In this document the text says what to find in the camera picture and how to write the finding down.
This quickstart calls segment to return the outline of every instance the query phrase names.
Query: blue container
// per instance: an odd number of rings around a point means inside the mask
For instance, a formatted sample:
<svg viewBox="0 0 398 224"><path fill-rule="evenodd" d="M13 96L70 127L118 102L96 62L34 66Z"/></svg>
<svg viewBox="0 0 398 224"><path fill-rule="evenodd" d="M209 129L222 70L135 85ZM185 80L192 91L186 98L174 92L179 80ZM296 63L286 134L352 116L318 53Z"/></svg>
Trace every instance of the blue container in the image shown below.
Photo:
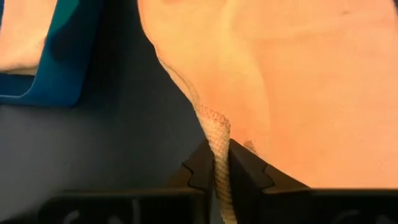
<svg viewBox="0 0 398 224"><path fill-rule="evenodd" d="M103 0L58 0L36 76L0 73L0 103L75 104L102 8Z"/></svg>

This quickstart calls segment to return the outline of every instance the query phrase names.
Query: towel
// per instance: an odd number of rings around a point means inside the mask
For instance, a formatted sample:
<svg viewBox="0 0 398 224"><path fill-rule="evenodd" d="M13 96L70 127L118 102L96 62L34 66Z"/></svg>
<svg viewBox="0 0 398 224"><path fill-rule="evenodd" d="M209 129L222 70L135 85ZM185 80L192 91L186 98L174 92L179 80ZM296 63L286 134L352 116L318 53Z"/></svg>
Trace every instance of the towel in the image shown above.
<svg viewBox="0 0 398 224"><path fill-rule="evenodd" d="M319 188L398 187L392 0L138 0L159 61L192 102L234 223L228 139Z"/></svg>
<svg viewBox="0 0 398 224"><path fill-rule="evenodd" d="M4 0L0 73L35 75L57 0Z"/></svg>

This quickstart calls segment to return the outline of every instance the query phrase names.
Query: black holder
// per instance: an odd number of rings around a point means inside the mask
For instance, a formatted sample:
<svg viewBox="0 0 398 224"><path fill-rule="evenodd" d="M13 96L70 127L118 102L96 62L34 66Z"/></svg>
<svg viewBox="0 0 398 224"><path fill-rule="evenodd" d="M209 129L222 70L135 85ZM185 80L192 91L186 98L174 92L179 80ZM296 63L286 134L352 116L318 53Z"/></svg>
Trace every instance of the black holder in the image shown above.
<svg viewBox="0 0 398 224"><path fill-rule="evenodd" d="M65 192L44 203L38 221L208 224L213 159L204 141L164 188ZM398 224L398 191L310 189L234 140L229 146L229 173L238 223Z"/></svg>

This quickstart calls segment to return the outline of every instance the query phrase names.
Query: peach fabric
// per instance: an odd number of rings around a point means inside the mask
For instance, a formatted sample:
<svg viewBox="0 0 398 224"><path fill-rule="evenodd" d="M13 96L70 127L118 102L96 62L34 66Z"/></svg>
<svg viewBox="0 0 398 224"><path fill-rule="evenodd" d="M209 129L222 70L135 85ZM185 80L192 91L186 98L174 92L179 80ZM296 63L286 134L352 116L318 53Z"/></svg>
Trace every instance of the peach fabric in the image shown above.
<svg viewBox="0 0 398 224"><path fill-rule="evenodd" d="M0 72L34 75L57 0L5 0Z"/></svg>
<svg viewBox="0 0 398 224"><path fill-rule="evenodd" d="M231 138L311 187L398 187L393 1L138 3L171 78Z"/></svg>

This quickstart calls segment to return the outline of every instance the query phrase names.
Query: table surface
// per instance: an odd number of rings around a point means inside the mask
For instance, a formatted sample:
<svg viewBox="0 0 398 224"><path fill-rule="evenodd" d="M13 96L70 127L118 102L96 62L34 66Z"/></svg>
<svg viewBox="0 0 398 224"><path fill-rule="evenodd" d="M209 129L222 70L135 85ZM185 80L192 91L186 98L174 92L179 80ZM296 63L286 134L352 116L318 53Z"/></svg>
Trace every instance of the table surface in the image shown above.
<svg viewBox="0 0 398 224"><path fill-rule="evenodd" d="M136 2L106 1L76 106L0 105L0 221L65 189L161 186L203 139L142 32Z"/></svg>

